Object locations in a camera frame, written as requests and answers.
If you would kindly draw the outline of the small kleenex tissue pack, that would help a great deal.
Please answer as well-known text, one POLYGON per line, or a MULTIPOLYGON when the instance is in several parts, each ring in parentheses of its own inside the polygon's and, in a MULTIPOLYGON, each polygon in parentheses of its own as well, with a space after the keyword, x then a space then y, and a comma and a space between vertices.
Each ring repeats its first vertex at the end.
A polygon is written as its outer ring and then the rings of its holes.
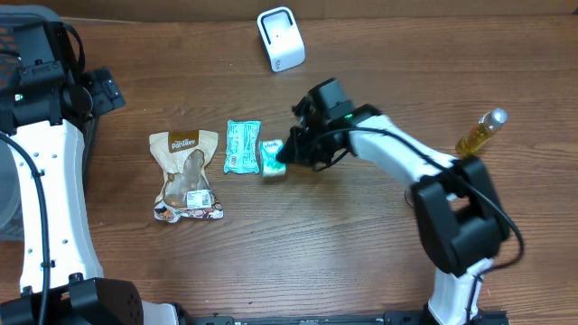
POLYGON ((284 143, 280 139, 266 140, 259 143, 262 175, 264 177, 285 175, 286 165, 276 160, 276 156, 283 148, 283 145, 284 143))

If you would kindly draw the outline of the teal tissue pack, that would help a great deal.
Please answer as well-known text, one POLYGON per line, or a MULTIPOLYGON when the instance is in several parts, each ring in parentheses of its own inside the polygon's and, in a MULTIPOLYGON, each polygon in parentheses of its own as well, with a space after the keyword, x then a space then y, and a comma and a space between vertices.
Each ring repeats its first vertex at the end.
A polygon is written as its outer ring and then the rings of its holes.
POLYGON ((260 127, 259 121, 228 121, 225 173, 259 173, 256 142, 260 127))

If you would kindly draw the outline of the snack packet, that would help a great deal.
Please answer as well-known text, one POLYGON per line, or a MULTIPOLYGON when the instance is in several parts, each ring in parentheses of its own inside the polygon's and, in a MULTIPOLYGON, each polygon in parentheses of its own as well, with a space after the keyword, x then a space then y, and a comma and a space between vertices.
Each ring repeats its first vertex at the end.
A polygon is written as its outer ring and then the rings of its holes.
POLYGON ((206 130, 149 136, 150 152, 163 171, 163 186, 154 202, 156 219, 175 223, 182 218, 224 217, 205 172, 218 143, 219 134, 206 130))

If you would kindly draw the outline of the yellow bottle silver cap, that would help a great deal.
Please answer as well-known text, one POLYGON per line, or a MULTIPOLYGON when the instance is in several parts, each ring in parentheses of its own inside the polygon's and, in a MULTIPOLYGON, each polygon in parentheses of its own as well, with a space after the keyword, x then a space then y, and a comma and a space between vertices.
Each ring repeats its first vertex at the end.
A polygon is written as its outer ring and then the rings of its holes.
POLYGON ((466 136, 455 145, 456 153, 461 157, 476 155, 488 140, 508 121, 508 113, 503 108, 495 108, 480 118, 466 136))

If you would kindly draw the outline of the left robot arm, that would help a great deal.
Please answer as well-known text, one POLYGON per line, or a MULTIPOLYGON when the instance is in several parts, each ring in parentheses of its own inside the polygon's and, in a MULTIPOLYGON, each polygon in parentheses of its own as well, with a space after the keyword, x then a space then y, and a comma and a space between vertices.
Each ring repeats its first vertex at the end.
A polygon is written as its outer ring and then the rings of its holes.
POLYGON ((82 42, 62 22, 11 28, 20 64, 1 92, 1 139, 14 157, 23 209, 21 295, 4 324, 186 324, 175 303, 144 301, 107 279, 87 218, 84 125, 125 100, 107 69, 85 71, 82 42))

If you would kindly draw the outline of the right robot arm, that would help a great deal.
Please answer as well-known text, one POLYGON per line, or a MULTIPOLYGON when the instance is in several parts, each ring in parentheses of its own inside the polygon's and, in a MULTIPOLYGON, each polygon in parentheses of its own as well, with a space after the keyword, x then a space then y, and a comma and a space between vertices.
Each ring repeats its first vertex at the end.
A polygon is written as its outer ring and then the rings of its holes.
POLYGON ((510 234, 508 218, 482 161, 458 159, 420 143, 388 116, 356 107, 338 80, 315 86, 292 108, 298 124, 277 154, 280 163, 320 172, 345 154, 374 163, 403 184, 421 245, 436 268, 420 311, 387 311, 385 324, 507 324, 504 311, 477 305, 485 274, 510 234))

